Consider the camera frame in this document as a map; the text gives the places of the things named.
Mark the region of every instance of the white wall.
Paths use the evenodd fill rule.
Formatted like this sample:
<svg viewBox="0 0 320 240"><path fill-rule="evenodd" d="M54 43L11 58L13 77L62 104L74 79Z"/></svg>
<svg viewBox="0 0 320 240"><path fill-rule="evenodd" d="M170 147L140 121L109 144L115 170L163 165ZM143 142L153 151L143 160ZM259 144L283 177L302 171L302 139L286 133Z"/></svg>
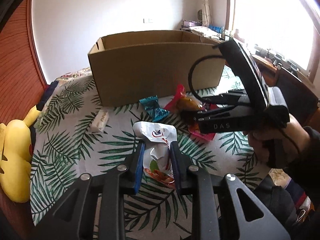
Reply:
<svg viewBox="0 0 320 240"><path fill-rule="evenodd" d="M88 67L97 39L113 33L178 29L197 20L201 0L32 0L35 44L46 81ZM144 18L154 23L144 24Z"/></svg>
<svg viewBox="0 0 320 240"><path fill-rule="evenodd" d="M227 13L227 0L209 0L212 14L212 25L225 26Z"/></svg>

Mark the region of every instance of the leaf pattern fabric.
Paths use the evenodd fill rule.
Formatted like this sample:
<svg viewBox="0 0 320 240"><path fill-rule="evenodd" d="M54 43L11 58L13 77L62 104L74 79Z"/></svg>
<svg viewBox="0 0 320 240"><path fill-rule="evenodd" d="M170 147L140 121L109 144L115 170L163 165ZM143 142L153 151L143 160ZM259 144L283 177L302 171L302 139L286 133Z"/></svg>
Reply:
<svg viewBox="0 0 320 240"><path fill-rule="evenodd" d="M239 77L226 67L218 87L198 91L201 96L241 89ZM82 174L93 176L119 165L138 144L132 126L138 121L151 122L139 104L109 108L109 121L103 133L90 133L88 127L101 108L91 74L60 81L35 124L36 145L31 171L31 212L36 225L52 205ZM162 123L174 125L183 154L211 174L234 173L250 189L258 186L269 168L258 162L242 132L216 134L211 142L188 132L176 114ZM99 197L95 219L98 238ZM192 196L179 196L147 174L140 191L125 196L124 218L127 239L184 239L191 232Z"/></svg>

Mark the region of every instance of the metal screw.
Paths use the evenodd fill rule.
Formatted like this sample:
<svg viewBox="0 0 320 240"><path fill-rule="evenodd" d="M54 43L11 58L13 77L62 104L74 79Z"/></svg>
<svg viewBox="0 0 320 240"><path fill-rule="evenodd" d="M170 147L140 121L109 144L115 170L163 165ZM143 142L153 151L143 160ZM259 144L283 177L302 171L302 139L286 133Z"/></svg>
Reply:
<svg viewBox="0 0 320 240"><path fill-rule="evenodd" d="M194 171L199 171L199 167L196 166L196 165L190 165L190 166L188 167L188 169L189 169L189 171L192 171L192 172L194 172Z"/></svg>
<svg viewBox="0 0 320 240"><path fill-rule="evenodd" d="M127 170L127 166L125 166L124 164L120 164L120 165L117 167L117 170L118 170L118 171L126 171L126 170Z"/></svg>
<svg viewBox="0 0 320 240"><path fill-rule="evenodd" d="M89 173L84 173L80 176L81 180L88 180L90 179L90 174Z"/></svg>
<svg viewBox="0 0 320 240"><path fill-rule="evenodd" d="M227 175L226 175L226 178L227 178L228 180L230 180L230 181L236 180L236 176L235 176L234 174L231 174L231 173L227 174Z"/></svg>

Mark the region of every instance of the blue candy wrapper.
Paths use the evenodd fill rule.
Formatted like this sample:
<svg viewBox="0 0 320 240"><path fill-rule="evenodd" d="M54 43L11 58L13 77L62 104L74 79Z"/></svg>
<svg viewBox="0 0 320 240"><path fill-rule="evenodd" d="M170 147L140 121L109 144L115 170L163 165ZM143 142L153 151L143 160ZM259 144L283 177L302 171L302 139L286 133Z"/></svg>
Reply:
<svg viewBox="0 0 320 240"><path fill-rule="evenodd" d="M151 116L153 122L158 122L165 118L170 112L162 109L158 103L158 97L148 97L139 100L144 110Z"/></svg>

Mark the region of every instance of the black cable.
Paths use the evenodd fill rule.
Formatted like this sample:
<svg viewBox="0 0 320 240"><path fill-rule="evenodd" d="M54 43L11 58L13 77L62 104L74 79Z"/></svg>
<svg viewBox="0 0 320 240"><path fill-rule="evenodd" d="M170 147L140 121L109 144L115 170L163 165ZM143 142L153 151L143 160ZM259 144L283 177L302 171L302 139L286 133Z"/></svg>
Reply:
<svg viewBox="0 0 320 240"><path fill-rule="evenodd" d="M281 128L278 128L278 130L286 139L288 139L293 144L293 146L296 148L296 150L298 152L298 155L300 155L300 149L299 149L298 145L296 144L296 142L289 135L287 135L284 132L284 130L282 130Z"/></svg>
<svg viewBox="0 0 320 240"><path fill-rule="evenodd" d="M224 58L223 56L220 56L220 55L208 55L208 56L204 56L200 59L198 59L196 62L193 63L192 67L190 68L189 70L189 74L188 74L188 85L189 85L189 88L190 88L190 91L191 93L193 94L193 96L197 99L199 99L200 101L202 102L207 102L207 103L211 103L210 100L206 99L206 98L202 98L201 96L199 96L196 91L194 90L193 88L193 85L192 85L192 74L193 74L193 71L195 70L196 66L202 62L202 61L205 61L207 59L210 59L210 58Z"/></svg>

